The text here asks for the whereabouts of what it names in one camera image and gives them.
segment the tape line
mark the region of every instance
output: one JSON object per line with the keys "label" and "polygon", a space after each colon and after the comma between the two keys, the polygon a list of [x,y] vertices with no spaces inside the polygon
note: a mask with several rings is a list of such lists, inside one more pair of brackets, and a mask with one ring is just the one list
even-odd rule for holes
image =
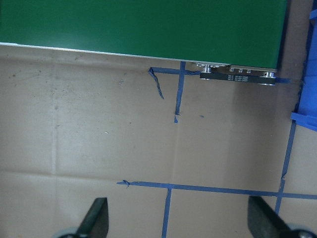
{"label": "tape line", "polygon": [[186,62],[182,61],[180,63],[180,68],[179,68],[179,79],[178,79],[178,90],[177,90],[177,96],[176,96],[175,115],[180,115],[179,110],[180,110],[180,104],[182,101],[183,89],[184,89],[185,67],[186,67]]}
{"label": "tape line", "polygon": [[172,188],[167,189],[167,196],[165,200],[165,209],[164,209],[164,219],[163,219],[163,228],[162,228],[162,238],[166,238],[167,235],[167,226],[168,226],[168,216],[170,208],[170,200],[172,196]]}
{"label": "tape line", "polygon": [[289,161],[291,158],[291,152],[292,152],[292,147],[293,147],[293,142],[294,142],[295,131],[296,131],[296,122],[295,122],[295,120],[292,120],[292,125],[291,125],[291,129],[289,132],[287,148],[286,148],[286,153],[285,153],[285,159],[284,159],[284,164],[283,164],[281,182],[280,182],[280,186],[278,189],[278,195],[277,195],[277,200],[276,200],[276,204],[275,204],[275,212],[277,214],[279,213],[279,209],[281,207],[283,191],[284,191],[284,186],[285,186],[285,176],[287,174]]}
{"label": "tape line", "polygon": [[[174,68],[151,67],[151,69],[155,73],[179,74],[179,69],[174,69]],[[185,75],[200,75],[200,73],[201,71],[185,70]]]}
{"label": "tape line", "polygon": [[162,99],[164,99],[163,93],[162,93],[162,91],[161,91],[161,89],[160,89],[160,86],[159,86],[159,79],[158,79],[158,78],[156,77],[156,75],[154,74],[154,71],[153,71],[152,68],[149,69],[149,74],[150,74],[150,76],[152,76],[152,78],[153,78],[153,79],[155,80],[155,82],[157,83],[158,93],[159,93],[160,97],[161,97]]}
{"label": "tape line", "polygon": [[253,196],[281,196],[287,198],[301,198],[317,200],[317,194],[301,194],[301,193],[284,193],[284,192],[270,192],[270,191],[259,191],[259,190],[246,190],[246,189],[235,189],[235,188],[222,188],[222,187],[205,187],[205,186],[194,186],[194,185],[182,185],[172,183],[158,183],[158,182],[128,182],[126,180],[118,182],[117,184],[144,186],[144,187],[158,187],[167,189],[179,189],[179,190],[190,190],[190,191],[204,191],[204,192],[218,192],[218,193],[231,193],[231,194],[242,194],[242,195],[253,195]]}

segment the blue object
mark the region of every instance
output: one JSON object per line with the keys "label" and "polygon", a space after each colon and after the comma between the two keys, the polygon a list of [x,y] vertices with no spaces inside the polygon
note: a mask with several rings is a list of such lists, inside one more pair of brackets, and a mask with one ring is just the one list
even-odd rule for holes
{"label": "blue object", "polygon": [[142,187],[158,187],[158,188],[165,188],[165,189],[167,188],[167,189],[178,189],[178,190],[190,190],[190,191],[230,193],[230,194],[241,194],[241,195],[251,195],[251,196],[274,196],[274,197],[281,196],[281,197],[288,197],[288,198],[317,200],[317,194],[285,193],[283,191],[271,192],[271,191],[245,190],[245,189],[224,188],[224,187],[204,187],[204,186],[158,183],[158,182],[144,182],[144,181],[128,182],[126,180],[117,182],[117,184],[123,184],[123,185],[129,185],[129,186],[142,186]]}
{"label": "blue object", "polygon": [[296,131],[296,123],[295,123],[294,120],[292,120],[291,130],[289,132],[288,143],[287,143],[285,159],[284,159],[284,164],[283,164],[281,182],[280,182],[280,185],[279,185],[279,189],[278,189],[278,193],[277,193],[277,199],[276,199],[276,204],[275,204],[275,212],[276,212],[276,214],[279,213],[279,209],[280,209],[281,203],[282,203],[282,197],[283,197],[284,186],[285,186],[285,176],[287,174],[288,165],[289,165],[289,161],[290,161],[290,158],[291,158],[291,152],[292,152],[292,147],[293,147],[293,142],[294,142],[295,131]]}
{"label": "blue object", "polygon": [[158,93],[159,93],[160,97],[161,97],[162,99],[164,99],[163,93],[162,93],[162,91],[161,91],[161,89],[160,89],[159,79],[158,79],[158,78],[156,77],[156,75],[154,74],[153,68],[150,68],[150,69],[149,69],[149,74],[150,74],[150,76],[152,76],[152,78],[153,78],[153,79],[155,80],[155,82],[157,83]]}
{"label": "blue object", "polygon": [[[317,20],[317,10],[311,12],[310,20]],[[317,27],[315,26],[309,51],[304,86],[297,113],[291,118],[297,125],[317,131]]]}
{"label": "blue object", "polygon": [[170,208],[170,199],[172,196],[172,189],[167,189],[167,196],[165,201],[165,209],[164,209],[164,220],[163,220],[163,228],[162,228],[162,238],[166,238],[167,236],[167,226],[168,226],[168,216],[169,216],[169,208]]}
{"label": "blue object", "polygon": [[180,104],[182,101],[183,89],[184,89],[184,79],[185,79],[185,67],[186,62],[182,61],[179,68],[179,79],[178,79],[178,90],[176,96],[176,107],[175,107],[175,119],[174,122],[178,123],[176,116],[179,116]]}

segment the green board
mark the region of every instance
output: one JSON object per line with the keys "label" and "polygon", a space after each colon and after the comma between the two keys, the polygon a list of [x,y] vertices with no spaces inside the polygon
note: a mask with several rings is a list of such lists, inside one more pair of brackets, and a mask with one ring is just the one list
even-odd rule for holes
{"label": "green board", "polygon": [[287,0],[0,0],[0,42],[276,68]]}

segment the blue painter's tape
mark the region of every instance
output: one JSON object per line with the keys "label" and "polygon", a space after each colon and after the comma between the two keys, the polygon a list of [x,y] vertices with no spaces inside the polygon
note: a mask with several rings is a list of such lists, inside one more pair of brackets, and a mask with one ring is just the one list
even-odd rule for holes
{"label": "blue painter's tape", "polygon": [[180,184],[175,184],[174,189],[204,191],[204,192],[244,194],[244,195],[252,195],[252,196],[276,196],[277,195],[277,192],[255,191],[255,190],[244,190],[244,189],[233,189],[233,188],[221,188],[221,187],[203,187],[203,186],[191,186],[191,185],[180,185]]}
{"label": "blue painter's tape", "polygon": [[[179,69],[174,68],[160,68],[160,67],[151,67],[154,73],[168,73],[168,74],[179,74]],[[201,71],[185,71],[185,75],[200,75]]]}
{"label": "blue painter's tape", "polygon": [[149,69],[149,74],[150,74],[150,76],[152,76],[152,78],[153,78],[153,79],[155,80],[155,82],[157,83],[158,93],[159,93],[160,97],[161,97],[162,99],[164,99],[163,93],[162,93],[162,91],[161,91],[161,89],[160,89],[160,86],[159,86],[159,79],[158,79],[158,78],[156,77],[156,75],[154,74],[154,71],[153,71],[152,68]]}
{"label": "blue painter's tape", "polygon": [[279,209],[281,208],[284,186],[285,186],[285,178],[282,178],[281,182],[280,182],[279,189],[278,189],[277,199],[276,199],[276,204],[275,204],[275,209],[274,209],[276,214],[279,213]]}
{"label": "blue painter's tape", "polygon": [[178,90],[177,90],[177,96],[176,96],[175,115],[179,115],[180,104],[182,101],[184,79],[185,79],[185,67],[186,67],[186,62],[182,61],[180,63],[180,68],[179,68],[179,80],[178,80]]}
{"label": "blue painter's tape", "polygon": [[317,19],[317,10],[314,10],[314,11],[311,12],[309,19],[310,20]]}
{"label": "blue painter's tape", "polygon": [[164,219],[163,219],[163,228],[162,228],[162,238],[166,238],[167,235],[167,226],[168,226],[168,216],[170,208],[170,200],[172,196],[172,188],[167,189],[167,196],[165,200],[165,209],[164,209]]}
{"label": "blue painter's tape", "polygon": [[302,198],[302,199],[313,199],[317,200],[317,195],[315,194],[300,194],[300,193],[284,193],[281,192],[284,189],[285,180],[282,180],[281,191],[279,192],[269,192],[269,191],[257,191],[257,190],[244,190],[244,189],[234,189],[234,188],[222,188],[222,187],[204,187],[204,186],[193,186],[193,185],[181,185],[172,183],[158,183],[158,182],[128,182],[123,180],[117,184],[123,185],[134,185],[134,186],[144,186],[144,187],[159,187],[167,189],[179,189],[179,190],[190,190],[190,191],[204,191],[204,192],[219,192],[219,193],[231,193],[231,194],[242,194],[242,195],[252,195],[252,196],[280,196],[288,198]]}
{"label": "blue painter's tape", "polygon": [[276,78],[275,82],[276,83],[290,83],[291,80],[289,80],[288,78]]}
{"label": "blue painter's tape", "polygon": [[283,164],[283,170],[282,170],[280,186],[279,186],[279,189],[278,189],[278,195],[277,195],[277,200],[276,200],[276,204],[275,204],[275,212],[276,212],[276,214],[279,213],[279,209],[281,207],[283,191],[284,191],[284,186],[285,186],[285,176],[287,174],[289,161],[290,161],[290,158],[291,158],[295,132],[296,132],[296,121],[292,120],[292,125],[291,125],[291,129],[290,129],[289,137],[288,137],[288,142],[287,142],[287,148],[286,148],[286,153],[285,153],[285,159],[284,159],[284,164]]}
{"label": "blue painter's tape", "polygon": [[[127,184],[127,181],[118,182],[117,184]],[[232,193],[232,194],[244,194],[253,196],[277,196],[277,192],[256,191],[256,190],[244,190],[234,188],[221,188],[221,187],[204,187],[193,185],[181,185],[172,183],[157,183],[157,182],[128,182],[129,185],[145,186],[145,187],[159,187],[159,188],[171,188],[180,190],[191,191],[204,191],[204,192],[220,192],[220,193]]]}
{"label": "blue painter's tape", "polygon": [[155,73],[179,74],[179,69],[151,67]]}
{"label": "blue painter's tape", "polygon": [[317,200],[317,195],[313,194],[283,193],[283,197]]}
{"label": "blue painter's tape", "polygon": [[130,183],[127,180],[123,180],[122,182],[123,182],[123,184],[127,185],[127,187],[130,186]]}
{"label": "blue painter's tape", "polygon": [[117,184],[129,184],[134,186],[143,186],[143,187],[160,187],[160,188],[173,188],[173,184],[169,183],[158,183],[158,182],[128,182],[123,180],[122,182],[117,182]]}

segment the metal edge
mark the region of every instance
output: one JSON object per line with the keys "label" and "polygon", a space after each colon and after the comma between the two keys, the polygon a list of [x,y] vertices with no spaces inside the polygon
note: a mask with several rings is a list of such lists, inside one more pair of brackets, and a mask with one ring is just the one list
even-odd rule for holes
{"label": "metal edge", "polygon": [[16,46],[16,47],[26,47],[26,48],[36,48],[36,49],[47,49],[47,50],[59,50],[59,51],[70,51],[70,52],[82,52],[82,53],[113,55],[113,56],[128,56],[128,57],[147,58],[147,59],[156,59],[156,60],[174,60],[174,61],[185,61],[185,62],[192,62],[192,63],[212,64],[212,65],[225,65],[225,66],[229,66],[230,65],[231,68],[246,69],[246,70],[249,69],[249,70],[257,70],[257,71],[268,71],[268,72],[277,72],[277,70],[273,69],[273,68],[238,66],[238,65],[231,65],[229,63],[207,62],[207,61],[188,60],[188,59],[172,59],[172,58],[161,58],[161,57],[152,57],[152,56],[127,55],[127,54],[99,52],[99,51],[76,50],[76,49],[59,48],[59,47],[29,46],[29,45],[20,45],[20,44],[16,44],[16,43],[6,43],[6,42],[0,42],[0,46]]}

